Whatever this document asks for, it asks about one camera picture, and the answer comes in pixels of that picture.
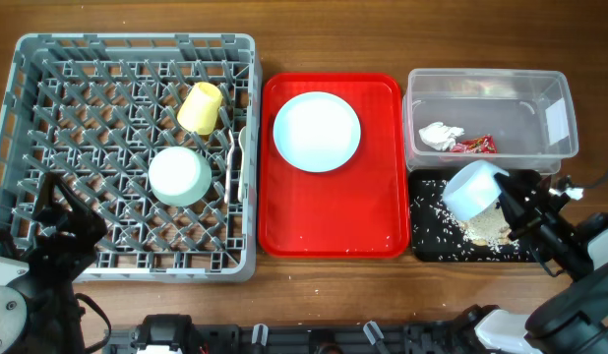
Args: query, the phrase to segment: brown table top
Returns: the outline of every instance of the brown table top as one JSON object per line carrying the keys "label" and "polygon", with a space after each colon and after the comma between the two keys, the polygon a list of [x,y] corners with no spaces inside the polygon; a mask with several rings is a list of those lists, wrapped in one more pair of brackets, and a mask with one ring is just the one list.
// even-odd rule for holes
{"label": "brown table top", "polygon": [[[280,72],[383,72],[406,90],[414,68],[563,72],[578,119],[579,154],[561,173],[590,182],[608,167],[608,2],[167,1],[0,5],[0,104],[18,38],[27,32],[246,32],[265,81]],[[579,222],[608,210],[608,183],[564,211]],[[242,284],[79,284],[117,327],[148,314],[190,314],[196,324],[348,324],[446,320],[472,304],[529,313],[563,290],[538,265],[288,261],[259,254]],[[89,312],[88,343],[103,323]]]}

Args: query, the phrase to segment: white plate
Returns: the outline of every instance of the white plate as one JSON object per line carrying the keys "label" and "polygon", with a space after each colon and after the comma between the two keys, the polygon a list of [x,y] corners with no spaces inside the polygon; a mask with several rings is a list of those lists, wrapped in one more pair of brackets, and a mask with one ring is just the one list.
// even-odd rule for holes
{"label": "white plate", "polygon": [[291,165],[308,172],[334,170],[356,152],[361,125],[343,99],[325,92],[291,98],[275,117],[277,151]]}

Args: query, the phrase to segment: red tray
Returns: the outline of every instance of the red tray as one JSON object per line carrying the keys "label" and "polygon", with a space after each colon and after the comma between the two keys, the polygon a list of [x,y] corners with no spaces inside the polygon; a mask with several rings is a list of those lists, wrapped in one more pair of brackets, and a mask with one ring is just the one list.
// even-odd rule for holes
{"label": "red tray", "polygon": [[[274,143],[279,109],[324,91],[361,124],[356,153],[340,168],[291,166]],[[298,258],[391,258],[409,242],[400,87],[383,74],[279,74],[263,90],[259,238],[267,253]]]}

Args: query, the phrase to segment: white label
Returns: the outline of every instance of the white label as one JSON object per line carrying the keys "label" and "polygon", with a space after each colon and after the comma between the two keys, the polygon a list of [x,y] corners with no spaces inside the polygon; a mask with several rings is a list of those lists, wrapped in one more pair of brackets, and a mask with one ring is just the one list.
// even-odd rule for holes
{"label": "white label", "polygon": [[545,109],[547,127],[549,129],[549,145],[553,145],[569,135],[569,120],[567,119],[567,104],[563,98]]}

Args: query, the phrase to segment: black tray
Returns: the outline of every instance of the black tray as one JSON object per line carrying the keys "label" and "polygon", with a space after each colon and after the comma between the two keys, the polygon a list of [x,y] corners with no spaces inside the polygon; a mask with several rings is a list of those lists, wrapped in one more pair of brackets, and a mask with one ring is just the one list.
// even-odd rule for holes
{"label": "black tray", "polygon": [[[463,240],[463,232],[458,226],[443,223],[429,206],[446,209],[442,202],[445,188],[441,186],[442,181],[450,181],[457,172],[458,169],[425,169],[409,174],[411,249],[415,257],[423,262],[535,262],[529,251],[533,247],[543,262],[550,259],[541,246],[531,245],[528,240],[518,240],[517,248],[514,245],[500,246],[499,252],[492,251],[488,246],[476,246]],[[521,178],[525,174],[536,173],[526,170],[509,172],[512,176]],[[427,185],[425,181],[437,182]]]}

